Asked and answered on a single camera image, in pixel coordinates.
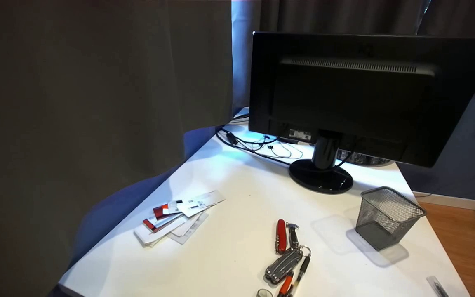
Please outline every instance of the baseboard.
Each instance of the baseboard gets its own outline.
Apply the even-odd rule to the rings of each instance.
[[[465,198],[438,195],[438,194],[431,194],[430,196],[422,197],[424,195],[429,194],[429,193],[423,193],[423,192],[413,192],[413,194],[416,196],[415,199],[417,199],[418,202],[433,203],[433,204],[475,210],[475,200],[473,199],[465,199]]]

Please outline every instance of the monitor vent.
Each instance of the monitor vent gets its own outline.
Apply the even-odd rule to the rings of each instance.
[[[333,59],[290,59],[290,64],[306,65],[306,66],[321,66],[331,68],[345,68],[345,69],[362,69],[374,71],[392,71],[396,73],[415,73],[416,66],[401,65],[383,62],[369,62],[369,61],[350,61],[350,60],[333,60]]]

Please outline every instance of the monitor base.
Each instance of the monitor base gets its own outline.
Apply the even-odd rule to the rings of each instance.
[[[296,160],[289,167],[289,175],[300,186],[325,194],[347,192],[353,186],[353,177],[340,167],[320,170],[312,160]]]

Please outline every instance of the metal mesh cup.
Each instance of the metal mesh cup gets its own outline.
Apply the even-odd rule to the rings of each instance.
[[[426,211],[387,186],[364,191],[355,231],[375,248],[397,244]]]

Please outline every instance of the desk surface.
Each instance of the desk surface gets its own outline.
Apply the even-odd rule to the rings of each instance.
[[[260,139],[246,125],[228,129]],[[284,149],[275,146],[282,154]],[[298,146],[304,158],[312,147]],[[344,164],[355,180],[344,194],[326,195],[294,183],[287,168],[225,146],[215,137],[146,198],[60,280],[74,296],[254,297],[272,263],[279,218],[300,226],[300,244],[313,250],[299,296],[434,296],[435,275],[451,297],[469,296],[428,220],[421,218],[400,244],[375,252],[354,231],[360,192],[390,186],[414,199],[398,167]],[[154,205],[218,190],[225,197],[192,237],[180,245],[164,238],[143,248],[133,235]]]

